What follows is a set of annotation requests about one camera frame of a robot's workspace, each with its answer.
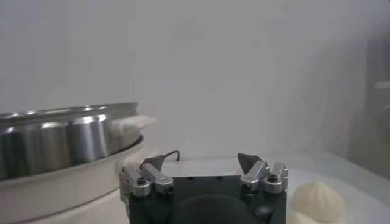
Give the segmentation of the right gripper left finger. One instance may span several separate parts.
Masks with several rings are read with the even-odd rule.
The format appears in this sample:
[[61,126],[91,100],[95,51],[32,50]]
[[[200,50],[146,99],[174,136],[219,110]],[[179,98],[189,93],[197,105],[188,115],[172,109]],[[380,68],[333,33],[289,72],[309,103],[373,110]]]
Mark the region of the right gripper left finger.
[[159,194],[170,194],[174,188],[173,177],[162,174],[166,155],[146,158],[141,164],[126,161],[120,170],[120,193],[128,196],[147,197],[152,188]]

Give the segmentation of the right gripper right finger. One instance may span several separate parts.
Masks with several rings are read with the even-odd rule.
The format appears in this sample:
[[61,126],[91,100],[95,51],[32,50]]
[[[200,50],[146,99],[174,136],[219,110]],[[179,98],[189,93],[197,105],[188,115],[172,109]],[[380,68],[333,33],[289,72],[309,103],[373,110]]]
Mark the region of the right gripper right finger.
[[270,194],[281,194],[288,189],[288,168],[277,162],[272,169],[266,161],[257,155],[238,153],[238,161],[243,170],[240,176],[240,188],[255,192],[262,188]]

